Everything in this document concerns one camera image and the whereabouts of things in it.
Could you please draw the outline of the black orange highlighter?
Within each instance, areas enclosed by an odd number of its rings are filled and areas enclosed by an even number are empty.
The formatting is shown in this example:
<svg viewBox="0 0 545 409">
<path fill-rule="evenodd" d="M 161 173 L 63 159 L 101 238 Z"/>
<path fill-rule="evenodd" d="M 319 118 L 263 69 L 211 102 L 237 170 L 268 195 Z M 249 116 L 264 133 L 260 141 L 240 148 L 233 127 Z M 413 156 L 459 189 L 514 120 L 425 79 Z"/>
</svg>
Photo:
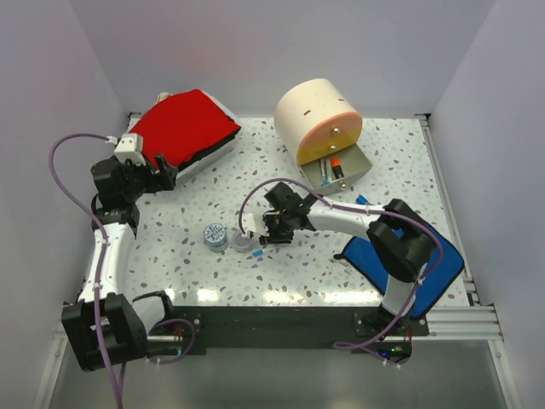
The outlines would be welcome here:
<svg viewBox="0 0 545 409">
<path fill-rule="evenodd" d="M 332 174 L 336 179 L 342 179 L 344 177 L 344 172 L 341 167 L 341 162 L 339 158 L 332 158 L 330 160 Z"/>
</svg>

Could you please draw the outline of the round beige drawer organizer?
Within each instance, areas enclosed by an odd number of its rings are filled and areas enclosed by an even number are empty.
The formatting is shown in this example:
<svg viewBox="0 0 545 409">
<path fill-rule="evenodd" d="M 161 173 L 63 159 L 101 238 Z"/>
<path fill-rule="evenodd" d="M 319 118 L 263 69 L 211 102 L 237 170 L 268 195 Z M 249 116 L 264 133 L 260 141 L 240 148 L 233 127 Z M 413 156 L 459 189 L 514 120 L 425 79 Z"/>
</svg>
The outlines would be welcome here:
<svg viewBox="0 0 545 409">
<path fill-rule="evenodd" d="M 307 80 L 288 90 L 276 106 L 273 126 L 310 187 L 319 193 L 345 191 L 372 168 L 359 145 L 363 117 L 328 79 Z M 325 186 L 321 158 L 330 178 Z M 332 158 L 340 159 L 342 179 L 332 174 Z"/>
</svg>

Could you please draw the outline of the purple glitter tape roll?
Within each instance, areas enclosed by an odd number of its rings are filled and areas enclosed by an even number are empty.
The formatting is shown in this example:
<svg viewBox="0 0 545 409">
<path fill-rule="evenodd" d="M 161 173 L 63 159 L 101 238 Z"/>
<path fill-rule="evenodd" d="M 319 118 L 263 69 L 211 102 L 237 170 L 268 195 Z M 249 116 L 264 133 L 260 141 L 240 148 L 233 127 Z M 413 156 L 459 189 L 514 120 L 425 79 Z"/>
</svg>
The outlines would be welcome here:
<svg viewBox="0 0 545 409">
<path fill-rule="evenodd" d="M 242 233 L 235 229 L 231 240 L 232 248 L 239 253 L 250 253 L 255 247 L 255 241 L 252 233 Z"/>
</svg>

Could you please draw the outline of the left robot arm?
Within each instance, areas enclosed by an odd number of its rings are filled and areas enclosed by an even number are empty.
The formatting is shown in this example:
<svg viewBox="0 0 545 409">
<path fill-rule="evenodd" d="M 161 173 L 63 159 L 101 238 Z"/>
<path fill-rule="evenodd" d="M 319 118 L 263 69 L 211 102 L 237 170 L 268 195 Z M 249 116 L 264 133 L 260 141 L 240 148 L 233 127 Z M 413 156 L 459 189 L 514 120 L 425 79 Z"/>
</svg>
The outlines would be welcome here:
<svg viewBox="0 0 545 409">
<path fill-rule="evenodd" d="M 97 189 L 91 201 L 95 248 L 77 301 L 62 310 L 61 323 L 77 362 L 86 372 L 151 354 L 148 334 L 175 328 L 176 313 L 165 291 L 152 291 L 128 300 L 124 295 L 129 255 L 137 235 L 137 200 L 145 193 L 171 191 L 178 174 L 163 155 L 137 164 L 112 156 L 94 164 Z"/>
</svg>

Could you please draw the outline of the blue grey glue stick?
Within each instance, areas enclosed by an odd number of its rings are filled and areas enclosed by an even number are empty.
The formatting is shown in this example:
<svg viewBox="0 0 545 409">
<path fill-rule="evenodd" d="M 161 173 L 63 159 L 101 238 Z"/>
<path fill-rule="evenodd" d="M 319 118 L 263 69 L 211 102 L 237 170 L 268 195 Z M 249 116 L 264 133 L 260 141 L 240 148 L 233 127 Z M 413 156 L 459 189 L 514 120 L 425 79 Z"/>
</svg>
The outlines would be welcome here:
<svg viewBox="0 0 545 409">
<path fill-rule="evenodd" d="M 367 198 L 365 198 L 363 195 L 359 195 L 357 198 L 356 198 L 356 203 L 359 204 L 359 205 L 366 205 L 369 203 L 369 201 L 367 200 Z"/>
</svg>

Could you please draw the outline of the white pen blue clip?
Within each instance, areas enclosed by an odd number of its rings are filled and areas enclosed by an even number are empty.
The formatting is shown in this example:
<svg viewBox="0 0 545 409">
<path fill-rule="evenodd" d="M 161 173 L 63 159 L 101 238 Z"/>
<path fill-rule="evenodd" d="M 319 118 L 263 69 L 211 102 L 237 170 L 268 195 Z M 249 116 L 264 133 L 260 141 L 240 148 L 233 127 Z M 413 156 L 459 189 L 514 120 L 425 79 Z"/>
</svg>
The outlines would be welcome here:
<svg viewBox="0 0 545 409">
<path fill-rule="evenodd" d="M 324 158 L 319 160 L 320 173 L 321 173 L 321 185 L 325 186 L 330 183 L 330 178 L 327 173 L 327 163 Z"/>
</svg>

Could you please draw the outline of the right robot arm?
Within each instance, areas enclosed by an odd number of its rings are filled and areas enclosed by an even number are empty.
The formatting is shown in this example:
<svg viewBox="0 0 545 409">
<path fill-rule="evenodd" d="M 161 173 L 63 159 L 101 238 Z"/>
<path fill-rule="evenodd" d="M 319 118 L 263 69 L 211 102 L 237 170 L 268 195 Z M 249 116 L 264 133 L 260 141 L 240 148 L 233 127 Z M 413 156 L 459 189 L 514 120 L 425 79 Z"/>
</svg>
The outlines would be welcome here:
<svg viewBox="0 0 545 409">
<path fill-rule="evenodd" d="M 441 258 L 443 248 L 404 201 L 395 199 L 382 208 L 330 201 L 316 193 L 302 197 L 284 182 L 266 193 L 265 199 L 272 206 L 272 212 L 263 216 L 261 240 L 266 243 L 289 243 L 296 230 L 338 232 L 369 242 L 387 273 L 380 326 L 397 335 L 409 325 L 417 286 L 433 268 L 433 254 Z"/>
</svg>

